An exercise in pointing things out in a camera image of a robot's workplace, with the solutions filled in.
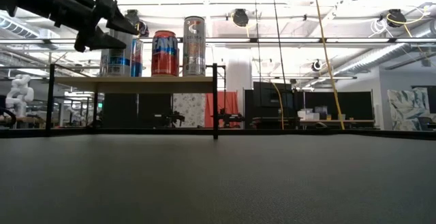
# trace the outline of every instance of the gray mat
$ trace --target gray mat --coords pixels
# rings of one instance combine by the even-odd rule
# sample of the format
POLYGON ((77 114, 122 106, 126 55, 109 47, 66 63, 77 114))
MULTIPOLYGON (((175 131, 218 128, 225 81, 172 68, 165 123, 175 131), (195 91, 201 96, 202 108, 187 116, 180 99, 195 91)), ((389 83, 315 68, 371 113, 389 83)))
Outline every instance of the gray mat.
POLYGON ((1 139, 0 223, 436 223, 436 142, 1 139))

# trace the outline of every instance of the shelf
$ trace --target shelf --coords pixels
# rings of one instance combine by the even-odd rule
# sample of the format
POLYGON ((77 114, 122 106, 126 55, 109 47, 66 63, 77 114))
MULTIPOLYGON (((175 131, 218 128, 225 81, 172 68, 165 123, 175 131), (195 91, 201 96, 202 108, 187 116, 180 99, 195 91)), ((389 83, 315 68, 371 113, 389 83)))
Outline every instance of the shelf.
POLYGON ((58 77, 55 83, 99 93, 212 93, 212 77, 58 77))

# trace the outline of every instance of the ceiling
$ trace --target ceiling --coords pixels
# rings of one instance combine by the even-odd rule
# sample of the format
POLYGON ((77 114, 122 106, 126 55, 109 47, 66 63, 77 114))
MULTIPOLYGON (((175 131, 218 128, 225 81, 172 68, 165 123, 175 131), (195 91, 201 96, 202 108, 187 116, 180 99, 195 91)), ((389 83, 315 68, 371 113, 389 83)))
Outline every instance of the ceiling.
MULTIPOLYGON (((183 19, 186 16, 203 16, 206 19, 207 37, 319 37, 321 36, 317 21, 317 7, 315 0, 117 0, 122 12, 130 9, 139 11, 141 20, 145 21, 152 37, 158 30, 170 30, 177 36, 183 35, 183 19), (237 27, 231 19, 236 8, 246 9, 249 16, 248 29, 237 27)), ((408 20, 422 18, 422 20, 408 25, 414 27, 432 19, 436 15, 436 0, 319 0, 320 14, 323 19, 324 34, 326 37, 385 37, 387 31, 393 36, 405 33, 403 27, 387 27, 387 31, 373 34, 371 25, 380 17, 386 15, 389 9, 401 9, 408 20)), ((57 28, 53 22, 39 16, 18 10, 15 20, 21 21, 24 26, 33 29, 50 29, 60 38, 75 38, 76 31, 62 26, 57 28)), ((102 20, 99 26, 107 31, 102 20)), ((0 32, 3 37, 11 38, 10 33, 0 32)), ((72 49, 72 45, 62 46, 62 49, 72 49)), ((229 49, 234 47, 209 44, 206 49, 206 62, 220 62, 229 59, 229 49)), ((259 59, 262 75, 281 75, 282 70, 277 63, 283 60, 286 74, 313 75, 310 62, 325 60, 324 50, 320 47, 265 47, 260 48, 260 57, 257 46, 241 45, 237 49, 248 50, 247 58, 253 60, 253 75, 258 75, 259 59)), ((353 48, 329 48, 328 58, 335 63, 344 63, 352 57, 359 55, 368 46, 354 46, 353 48)), ((31 52, 30 55, 42 60, 48 60, 48 53, 31 52)), ((83 63, 85 65, 99 65, 99 51, 78 53, 68 51, 54 52, 52 58, 60 58, 59 63, 83 63)), ((144 47, 145 73, 149 72, 151 59, 151 45, 144 47)))

